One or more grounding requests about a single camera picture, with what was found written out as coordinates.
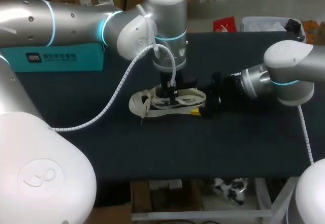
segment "cable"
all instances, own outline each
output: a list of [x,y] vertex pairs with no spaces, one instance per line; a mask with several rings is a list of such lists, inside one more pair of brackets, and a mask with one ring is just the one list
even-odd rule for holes
[[220,224],[219,222],[212,221],[212,220],[205,221],[202,224],[211,224],[211,223],[213,223],[213,224]]
[[158,222],[157,224],[172,224],[173,222],[184,223],[184,224],[195,224],[195,222],[190,220],[163,220],[161,222]]
[[139,54],[131,61],[130,65],[128,65],[128,68],[126,69],[121,81],[119,82],[117,88],[115,89],[115,92],[113,93],[111,99],[108,101],[108,104],[105,106],[105,108],[96,116],[94,117],[92,120],[81,124],[79,126],[74,126],[74,127],[67,127],[67,128],[56,128],[56,127],[52,127],[51,129],[53,131],[56,132],[71,132],[71,131],[76,131],[76,130],[80,130],[83,129],[89,125],[92,125],[93,123],[95,123],[96,121],[98,121],[106,112],[107,110],[111,107],[111,105],[113,104],[115,98],[117,97],[118,93],[120,92],[124,82],[126,81],[126,78],[128,77],[131,69],[133,68],[133,66],[135,65],[135,63],[150,49],[154,48],[154,46],[157,46],[158,48],[161,48],[162,50],[164,50],[167,55],[169,56],[171,63],[172,63],[172,68],[173,68],[173,73],[172,73],[172,78],[171,78],[171,86],[174,86],[175,84],[175,77],[176,77],[176,64],[175,64],[175,59],[173,54],[171,53],[171,51],[164,45],[161,44],[156,44],[156,45],[149,45],[146,48],[144,48],[142,51],[139,52]]
[[303,113],[303,110],[301,109],[301,106],[298,106],[298,111],[299,111],[301,126],[303,128],[303,132],[304,132],[304,136],[305,136],[305,141],[306,141],[306,146],[307,146],[307,151],[308,151],[310,164],[314,164],[314,159],[313,159],[313,154],[312,154],[311,148],[310,148],[309,137],[308,137],[308,133],[307,133],[304,113]]

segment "metal tube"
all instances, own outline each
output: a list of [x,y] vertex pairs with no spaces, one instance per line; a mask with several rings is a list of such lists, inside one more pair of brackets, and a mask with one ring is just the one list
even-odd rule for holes
[[1,52],[0,98],[0,115],[19,111],[42,118]]

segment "sneaker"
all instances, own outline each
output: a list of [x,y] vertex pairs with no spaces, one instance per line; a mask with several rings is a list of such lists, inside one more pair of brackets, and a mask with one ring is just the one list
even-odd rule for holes
[[176,104],[170,105],[169,98],[160,98],[161,86],[158,85],[151,90],[135,93],[129,103],[130,111],[144,117],[158,117],[168,114],[191,114],[191,111],[204,105],[206,95],[195,88],[180,89],[176,97]]

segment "black tablecloth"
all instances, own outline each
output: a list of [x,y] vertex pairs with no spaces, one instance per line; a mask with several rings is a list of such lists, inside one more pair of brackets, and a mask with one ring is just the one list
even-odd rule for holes
[[[187,69],[199,84],[211,74],[229,75],[263,62],[275,42],[294,39],[287,33],[188,34]],[[18,74],[44,119],[55,127],[79,125],[102,110],[128,62],[106,51],[102,72]],[[76,145],[92,163],[98,181],[195,177],[299,176],[309,165],[296,107],[275,99],[256,103],[256,110],[224,113],[206,120],[187,115],[145,119],[128,109],[131,95],[159,83],[150,54],[132,70],[107,115],[96,125],[63,137]],[[322,105],[316,98],[310,104]],[[315,158],[325,133],[305,115],[311,130]]]

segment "white cable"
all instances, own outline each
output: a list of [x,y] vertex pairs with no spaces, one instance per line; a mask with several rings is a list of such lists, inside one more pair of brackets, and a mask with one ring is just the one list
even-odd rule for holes
[[301,106],[298,106],[298,111],[299,111],[301,126],[303,128],[303,132],[304,132],[304,136],[305,136],[305,141],[306,141],[310,164],[314,164],[314,159],[313,159],[313,154],[312,154],[311,148],[310,148],[309,137],[308,137],[308,133],[307,133],[304,113],[303,113],[303,110],[301,109]]
[[144,48],[142,51],[139,52],[139,54],[131,61],[130,65],[128,66],[128,68],[126,69],[120,83],[118,84],[117,88],[115,89],[115,92],[113,93],[110,101],[108,102],[108,104],[105,106],[105,108],[92,120],[81,124],[79,126],[74,126],[74,127],[68,127],[65,129],[61,129],[61,128],[55,128],[52,127],[51,129],[53,131],[56,132],[70,132],[70,131],[76,131],[76,130],[80,130],[83,129],[89,125],[92,125],[93,123],[95,123],[96,121],[98,121],[106,112],[107,110],[111,107],[111,105],[113,104],[115,98],[117,97],[118,93],[120,92],[124,82],[126,81],[126,78],[128,77],[131,69],[133,68],[133,66],[135,65],[135,63],[150,49],[154,48],[154,46],[157,46],[158,48],[161,48],[163,50],[165,50],[165,52],[168,54],[171,62],[172,62],[172,68],[173,68],[173,73],[172,73],[172,78],[171,78],[171,86],[173,86],[175,84],[175,76],[176,76],[176,64],[175,64],[175,59],[173,54],[171,53],[171,51],[164,45],[161,44],[156,44],[156,45],[149,45],[146,48]]

